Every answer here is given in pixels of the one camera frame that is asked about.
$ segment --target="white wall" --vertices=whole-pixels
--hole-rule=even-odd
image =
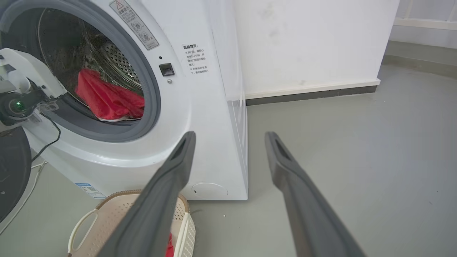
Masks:
[[[447,20],[455,0],[414,0],[410,18]],[[403,18],[408,9],[409,0],[400,0],[397,17]],[[457,20],[457,12],[452,21]],[[457,31],[394,26],[390,40],[423,45],[457,48]]]
[[[246,98],[378,85],[399,0],[235,0]]]

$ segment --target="red cloth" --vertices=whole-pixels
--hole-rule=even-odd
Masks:
[[[97,71],[82,69],[75,92],[100,119],[118,120],[125,116],[131,118],[143,116],[144,98],[142,96],[101,80]]]
[[[170,233],[170,239],[168,240],[167,253],[165,254],[165,257],[173,257],[174,254],[175,254],[175,251],[173,250],[173,244],[171,243],[171,233]]]

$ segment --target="warning triangle symbol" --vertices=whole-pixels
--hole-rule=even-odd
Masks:
[[[119,3],[119,1],[116,1],[116,5],[118,10],[124,7],[124,5]]]

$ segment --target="power cord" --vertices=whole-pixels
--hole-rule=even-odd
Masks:
[[[37,155],[35,155],[35,157],[32,158],[32,162],[34,160],[36,160],[45,150],[46,148],[48,148],[50,145],[54,144],[55,142],[57,142],[59,139],[60,139],[60,135],[62,133],[62,131],[60,131],[59,127],[57,126],[57,124],[48,116],[46,116],[44,113],[41,113],[41,115],[43,115],[43,117],[45,117],[46,119],[50,120],[52,122],[52,124],[54,125],[54,127],[58,130],[58,136],[57,136],[57,139],[47,145],[45,145],[40,152],[37,153]]]
[[[22,203],[22,205],[19,207],[19,209],[16,211],[16,213],[14,213],[13,217],[10,219],[10,221],[8,221],[8,223],[6,223],[6,225],[3,227],[3,229],[0,231],[0,235],[3,234],[3,232],[5,231],[5,229],[11,224],[11,222],[14,220],[14,218],[17,216],[17,214],[22,210],[22,207],[24,207],[24,205],[26,204],[27,200],[29,199],[29,197],[31,196],[33,190],[35,189],[35,186],[37,185],[37,181],[38,181],[38,177],[40,176],[41,174],[41,171],[43,170],[44,166],[47,164],[48,162],[47,161],[43,161],[42,164],[40,165],[37,165],[40,167],[40,169],[38,170],[37,172],[37,176],[35,177],[35,182],[33,183],[33,186],[32,186],[32,189],[30,190],[30,193],[27,195],[26,199],[24,200],[24,202]]]

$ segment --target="black cable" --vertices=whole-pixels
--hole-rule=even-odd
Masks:
[[[37,155],[35,155],[35,157],[32,158],[32,162],[33,162],[34,160],[36,160],[36,159],[46,150],[46,148],[48,148],[50,145],[52,145],[52,144],[54,144],[55,142],[57,142],[57,141],[60,139],[60,134],[62,133],[62,131],[60,131],[60,129],[58,128],[57,124],[56,124],[53,120],[51,120],[50,117],[46,116],[44,113],[41,113],[41,115],[43,115],[46,119],[48,119],[48,120],[50,120],[50,121],[52,122],[52,124],[54,125],[54,127],[56,127],[56,129],[58,130],[58,136],[57,136],[57,139],[56,139],[55,141],[53,141],[53,142],[51,142],[51,143],[45,145],[45,146],[43,147],[43,149],[41,149],[41,151],[40,151]]]

